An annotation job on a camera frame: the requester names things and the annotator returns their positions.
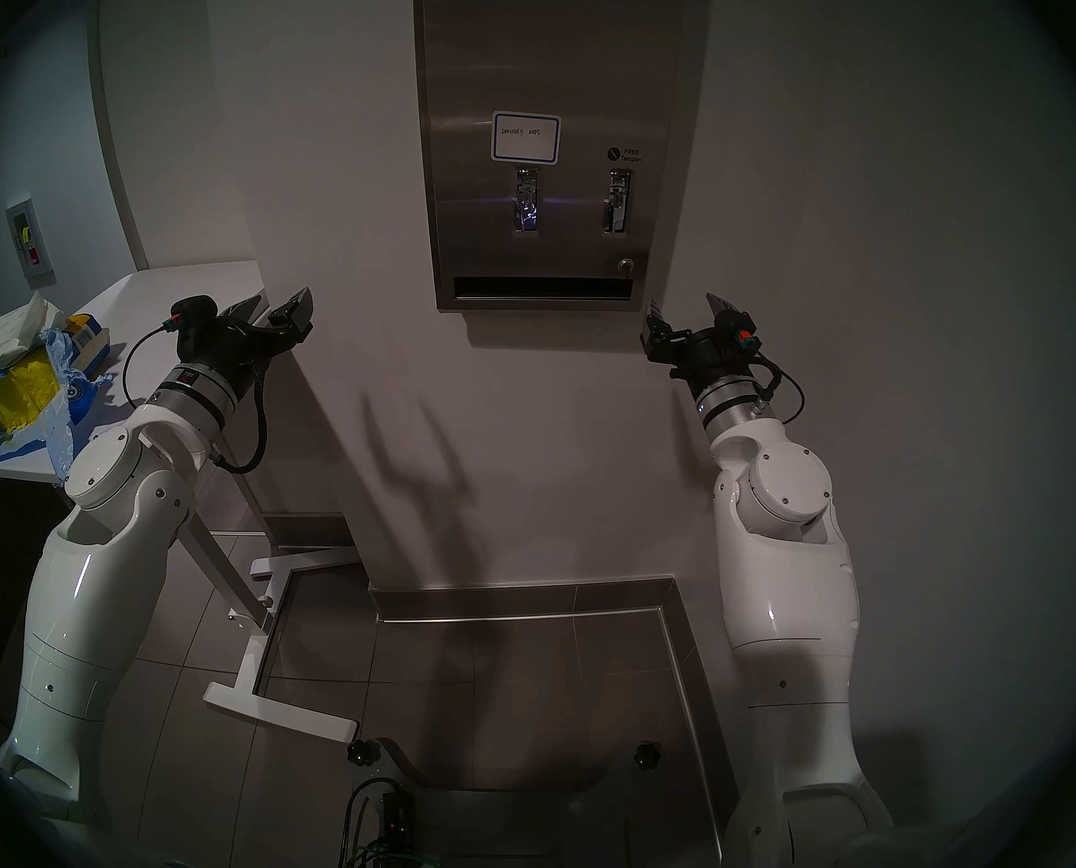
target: stainless steel dispenser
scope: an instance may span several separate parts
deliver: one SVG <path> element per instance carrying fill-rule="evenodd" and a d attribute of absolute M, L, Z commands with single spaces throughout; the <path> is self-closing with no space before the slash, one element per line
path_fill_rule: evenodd
<path fill-rule="evenodd" d="M 437 307 L 640 310 L 682 0 L 416 0 Z"/>

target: black cable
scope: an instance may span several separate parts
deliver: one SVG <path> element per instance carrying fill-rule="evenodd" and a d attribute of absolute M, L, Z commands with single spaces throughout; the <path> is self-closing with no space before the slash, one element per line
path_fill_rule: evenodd
<path fill-rule="evenodd" d="M 356 787 L 353 788 L 353 794 L 350 795 L 350 801 L 345 803 L 344 807 L 344 829 L 341 831 L 341 853 L 337 857 L 337 868 L 344 868 L 344 848 L 350 842 L 350 813 L 353 811 L 353 803 L 357 800 L 357 794 L 363 789 L 366 789 L 371 783 L 378 783 L 379 781 L 385 781 L 387 785 L 395 791 L 400 789 L 397 786 L 397 781 L 392 778 L 370 778 L 369 780 L 358 783 Z"/>
<path fill-rule="evenodd" d="M 137 405 L 131 401 L 131 396 L 128 393 L 128 361 L 131 360 L 131 356 L 137 353 L 137 348 L 143 345 L 145 341 L 147 341 L 147 339 L 151 339 L 157 332 L 168 332 L 168 329 L 165 326 L 156 327 L 156 329 L 154 329 L 152 332 L 148 332 L 146 336 L 140 339 L 140 341 L 138 341 L 134 345 L 132 345 L 131 351 L 128 352 L 128 356 L 125 357 L 124 359 L 124 372 L 121 373 L 121 388 L 124 388 L 124 397 L 128 401 L 128 407 L 133 410 L 137 408 Z"/>
<path fill-rule="evenodd" d="M 426 866 L 426 868 L 440 868 L 437 862 L 434 859 L 427 859 L 424 855 L 416 855 L 415 853 L 395 853 L 390 852 L 388 843 L 385 841 L 384 837 L 378 837 L 374 840 L 370 840 L 369 843 L 363 845 L 360 850 L 354 854 L 354 856 L 344 864 L 344 868 L 365 868 L 369 864 L 369 859 L 395 859 L 398 863 L 412 863 L 413 865 Z M 380 862 L 374 862 L 373 865 L 380 865 Z"/>
<path fill-rule="evenodd" d="M 257 450 L 253 452 L 252 459 L 242 467 L 233 467 L 220 454 L 213 457 L 213 463 L 222 470 L 231 472 L 233 475 L 244 475 L 252 472 L 260 465 L 265 456 L 265 444 L 268 442 L 268 424 L 265 422 L 265 370 L 268 365 L 257 361 L 253 365 L 253 400 L 257 403 Z"/>
<path fill-rule="evenodd" d="M 368 796 L 360 801 L 360 810 L 357 812 L 357 826 L 353 828 L 353 844 L 350 846 L 350 853 L 357 852 L 357 843 L 360 841 L 360 823 L 366 819 L 366 807 L 369 806 Z"/>
<path fill-rule="evenodd" d="M 779 381 L 783 379 L 785 379 L 788 382 L 794 385 L 794 389 L 799 393 L 799 409 L 794 411 L 794 414 L 791 414 L 790 417 L 783 419 L 783 425 L 785 426 L 788 423 L 791 423 L 793 419 L 796 419 L 798 415 L 803 413 L 803 409 L 807 407 L 807 396 L 803 394 L 803 386 L 791 378 L 790 372 L 779 367 L 778 364 L 774 364 L 766 357 L 764 357 L 763 352 L 759 352 L 755 356 L 756 360 L 752 362 L 756 362 L 760 366 L 767 368 L 771 372 L 771 379 L 770 382 L 767 383 L 767 387 L 763 388 L 759 393 L 759 396 L 763 400 L 767 401 L 767 403 L 770 402 L 770 398 L 775 394 L 775 389 L 778 388 Z M 755 383 L 755 388 L 759 388 L 758 382 Z"/>
<path fill-rule="evenodd" d="M 792 419 L 795 419 L 801 413 L 803 413 L 803 409 L 807 407 L 807 396 L 803 394 L 803 388 L 801 388 L 799 383 L 792 380 L 790 374 L 788 374 L 787 370 L 780 370 L 779 372 L 781 372 L 784 376 L 787 376 L 787 381 L 790 382 L 792 385 L 794 385 L 794 389 L 799 393 L 799 409 L 794 411 L 794 414 L 792 414 L 791 417 L 788 417 L 788 419 L 783 419 L 783 425 L 785 426 L 788 423 L 790 423 Z"/>

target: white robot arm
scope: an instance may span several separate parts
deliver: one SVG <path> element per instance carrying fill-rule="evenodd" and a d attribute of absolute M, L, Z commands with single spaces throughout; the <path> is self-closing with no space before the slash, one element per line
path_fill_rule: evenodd
<path fill-rule="evenodd" d="M 724 864 L 831 865 L 858 835 L 891 825 L 851 744 L 848 683 L 860 628 L 851 558 L 827 469 L 788 440 L 770 410 L 783 370 L 761 354 L 746 312 L 707 298 L 714 324 L 698 332 L 676 332 L 651 302 L 641 343 L 651 361 L 686 381 L 722 470 L 713 492 L 718 572 L 753 754 Z M 754 366 L 770 372 L 766 386 Z"/>
<path fill-rule="evenodd" d="M 0 749 L 1 769 L 51 817 L 109 824 L 98 783 L 100 736 L 112 695 L 147 631 L 169 547 L 180 537 L 189 550 L 218 552 L 193 510 L 195 479 L 254 383 L 261 410 L 269 360 L 312 329 L 309 289 L 264 325 L 251 325 L 258 298 L 221 315 L 208 296 L 173 304 L 164 328 L 179 331 L 181 364 L 71 465 L 65 490 L 76 506 L 48 536 L 36 568 L 16 718 Z M 218 466 L 242 472 L 260 461 L 263 419 L 249 465 L 229 467 L 217 455 Z M 214 574 L 226 599 L 242 604 L 251 624 L 267 627 L 271 612 L 235 570 Z"/>

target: fire alarm pull station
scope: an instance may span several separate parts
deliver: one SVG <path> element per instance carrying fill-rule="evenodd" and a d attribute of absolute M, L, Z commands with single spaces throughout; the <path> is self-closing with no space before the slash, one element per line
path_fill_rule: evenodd
<path fill-rule="evenodd" d="M 6 214 L 11 241 L 16 246 L 16 257 L 19 258 L 19 269 L 24 272 L 24 279 L 33 289 L 54 285 L 55 273 L 47 259 L 47 248 L 44 247 L 44 238 L 40 234 L 40 224 L 36 220 L 36 207 L 32 200 L 13 204 Z"/>

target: tiled floor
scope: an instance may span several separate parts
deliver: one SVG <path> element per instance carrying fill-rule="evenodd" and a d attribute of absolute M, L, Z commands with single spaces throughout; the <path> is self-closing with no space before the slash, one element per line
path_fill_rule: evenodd
<path fill-rule="evenodd" d="M 197 512 L 211 529 L 261 531 L 260 523 L 237 487 L 232 475 L 206 463 L 197 478 Z"/>
<path fill-rule="evenodd" d="M 232 494 L 222 500 L 235 529 L 251 527 Z M 212 528 L 222 509 L 211 508 Z M 245 578 L 269 553 L 259 533 L 217 541 Z M 358 566 L 295 577 L 266 696 L 357 718 L 365 738 L 391 738 L 441 787 L 581 788 L 632 742 L 657 740 L 662 787 L 637 807 L 631 863 L 718 864 L 657 612 L 381 624 L 367 585 Z M 116 829 L 197 868 L 330 868 L 350 795 L 343 748 L 203 702 L 209 682 L 232 683 L 244 653 L 247 635 L 227 613 L 173 546 L 105 722 L 101 780 Z"/>

